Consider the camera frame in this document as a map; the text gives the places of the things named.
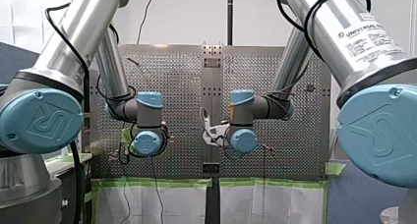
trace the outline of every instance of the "vertical metal post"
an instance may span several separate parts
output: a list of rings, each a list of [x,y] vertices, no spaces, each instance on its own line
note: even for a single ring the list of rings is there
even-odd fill
[[[227,0],[227,45],[233,45],[233,0]]]

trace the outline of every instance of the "universal robots logo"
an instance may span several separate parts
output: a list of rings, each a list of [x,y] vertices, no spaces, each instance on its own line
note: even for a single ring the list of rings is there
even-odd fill
[[[40,104],[28,132],[50,140],[61,140],[73,118],[73,113],[48,102]]]

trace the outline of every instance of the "metal frame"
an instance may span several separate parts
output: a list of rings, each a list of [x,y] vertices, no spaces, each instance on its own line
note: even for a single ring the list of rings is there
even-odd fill
[[[168,145],[168,149],[160,156],[155,158],[155,165],[157,168],[157,175],[160,178],[170,178],[170,179],[182,179],[182,178],[202,178],[202,177],[210,177],[210,178],[217,178],[217,177],[262,177],[264,174],[263,170],[260,169],[259,166],[253,166],[245,163],[239,162],[232,162],[232,164],[227,164],[223,157],[223,152],[220,151],[217,147],[209,146],[204,143],[202,139],[202,132],[203,130],[200,127],[200,122],[198,121],[198,109],[199,107],[205,107],[207,111],[211,115],[212,123],[219,124],[221,120],[225,119],[224,115],[224,107],[227,107],[227,102],[229,98],[229,92],[227,88],[224,86],[227,84],[225,81],[228,81],[228,77],[224,75],[224,68],[227,67],[229,64],[228,61],[234,61],[234,58],[238,58],[234,55],[248,55],[252,57],[247,57],[251,59],[251,63],[253,64],[252,68],[254,71],[261,71],[262,64],[264,62],[270,64],[270,68],[277,68],[277,63],[279,62],[279,58],[283,52],[282,47],[235,47],[235,46],[219,46],[219,45],[123,45],[120,46],[120,52],[122,54],[122,58],[124,59],[124,65],[126,69],[127,78],[129,84],[134,85],[138,90],[157,90],[162,91],[169,91],[171,87],[176,87],[177,84],[183,83],[185,84],[188,79],[183,75],[187,75],[187,71],[192,71],[194,74],[194,81],[193,84],[187,84],[184,88],[177,88],[184,92],[177,92],[178,98],[173,98],[169,96],[169,94],[173,93],[173,91],[167,91],[164,94],[164,104],[166,108],[163,110],[163,119],[166,120],[166,115],[172,116],[172,113],[181,113],[180,111],[170,112],[172,107],[178,108],[178,105],[183,104],[185,108],[195,107],[193,112],[190,111],[190,115],[188,119],[181,119],[182,125],[176,122],[168,122],[168,126],[170,127],[170,132],[175,132],[176,130],[182,130],[180,127],[183,127],[186,124],[185,130],[192,130],[189,134],[181,134],[178,140],[182,140],[181,137],[186,138],[188,137],[189,140],[182,140],[183,143],[172,143]],[[136,55],[143,61],[147,61],[145,63],[145,68],[150,68],[151,66],[161,69],[169,68],[172,71],[177,71],[176,74],[169,74],[168,72],[164,72],[162,75],[160,72],[152,72],[151,74],[145,73],[144,70],[138,70],[133,63],[126,61],[126,57]],[[182,58],[189,58],[192,56],[193,61],[187,62],[182,60]],[[210,59],[219,59],[219,66],[218,67],[211,67],[205,66],[205,60]],[[320,163],[320,166],[314,167],[314,170],[308,170],[306,172],[299,172],[294,171],[292,174],[285,174],[285,173],[276,173],[272,174],[272,172],[276,170],[268,170],[266,176],[273,177],[273,178],[286,178],[286,179],[294,179],[294,180],[322,180],[325,179],[326,175],[326,162],[328,161],[328,132],[329,132],[329,125],[328,125],[328,118],[329,118],[329,91],[330,91],[330,74],[327,68],[321,68],[322,64],[317,59],[312,59],[312,69],[309,69],[307,72],[304,81],[300,84],[300,87],[305,86],[305,82],[310,81],[313,82],[314,85],[319,85],[317,89],[315,89],[314,98],[311,98],[309,102],[309,107],[314,108],[315,114],[313,115],[315,118],[310,118],[310,120],[320,120],[320,132],[317,130],[312,131],[315,135],[310,135],[313,138],[319,138],[320,145],[317,146],[317,153],[314,156],[317,156],[317,161]],[[143,76],[150,76],[151,83],[147,83],[148,80],[143,79]],[[90,73],[90,82],[91,82],[91,151],[95,155],[92,166],[92,173],[95,177],[120,177],[124,175],[129,176],[142,176],[142,177],[151,177],[152,173],[149,169],[149,162],[138,159],[132,158],[131,164],[123,167],[119,165],[117,160],[115,161],[108,161],[107,157],[111,156],[109,154],[108,148],[103,148],[103,144],[107,144],[106,146],[110,146],[114,148],[114,150],[118,147],[118,135],[120,129],[123,125],[121,122],[110,121],[110,119],[104,119],[107,117],[103,112],[103,103],[104,101],[99,97],[97,92],[95,91],[95,83],[97,78],[97,71],[96,67],[91,69]],[[270,87],[270,83],[268,81],[272,81],[272,76],[262,76],[261,79],[265,79],[265,81],[260,81],[261,83],[256,83],[255,91],[260,91],[260,89],[266,88],[264,92],[259,93],[266,93]],[[298,93],[303,93],[303,88],[297,90]],[[189,105],[190,102],[187,101],[188,99],[184,98],[193,98],[192,105]],[[295,107],[297,107],[297,95],[295,96]],[[297,113],[295,114],[294,119],[297,121],[298,127],[305,127],[306,124],[302,120],[302,118],[297,117]],[[285,122],[278,123],[279,125],[286,126]],[[105,140],[100,138],[100,134],[105,133],[106,138]],[[275,134],[275,132],[269,132],[268,134],[259,134],[260,138],[271,137],[271,135]],[[199,141],[199,144],[194,144],[194,148],[189,147],[189,144],[192,141]],[[296,154],[297,159],[302,163],[303,162],[303,155],[302,153]],[[193,161],[187,159],[190,157],[194,157]],[[254,157],[254,159],[258,159],[257,163],[260,163],[259,157]],[[220,173],[203,173],[203,166],[205,163],[210,164],[217,164],[220,165]],[[274,166],[276,161],[273,161],[272,156],[268,156],[266,160],[267,165]],[[183,169],[187,166],[194,167],[193,169]],[[232,168],[235,169],[237,172],[241,171],[241,173],[230,174],[230,173],[223,173],[223,168]],[[168,167],[178,167],[179,170],[176,172],[171,173],[172,169],[167,169]]]

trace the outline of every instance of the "metal bracket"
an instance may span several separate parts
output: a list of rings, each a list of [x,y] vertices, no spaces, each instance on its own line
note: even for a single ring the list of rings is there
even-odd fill
[[[219,163],[203,163],[203,173],[219,173]]]

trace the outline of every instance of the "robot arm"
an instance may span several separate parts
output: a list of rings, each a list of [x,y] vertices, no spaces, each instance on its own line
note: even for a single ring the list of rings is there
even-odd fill
[[[48,153],[67,146],[82,124],[83,79],[97,53],[97,64],[112,117],[137,122],[132,150],[150,156],[166,142],[161,126],[161,95],[129,92],[109,24],[129,0],[73,0],[59,29],[80,57],[55,32],[35,65],[17,72],[0,98],[0,144],[18,153]]]
[[[291,34],[272,85],[278,92],[271,96],[280,102],[290,99],[286,92],[294,89],[292,83],[307,65],[312,47],[341,87],[338,138],[351,161],[385,183],[416,188],[417,170],[412,168],[417,166],[417,87],[379,83],[414,70],[417,59],[410,58],[358,0],[283,1],[303,28]],[[232,146],[242,139],[233,146],[238,151],[248,146],[253,150],[257,144],[251,121],[268,118],[260,113],[262,107],[255,106],[260,105],[257,100],[251,91],[231,93],[230,133],[236,122],[249,130],[226,138]]]

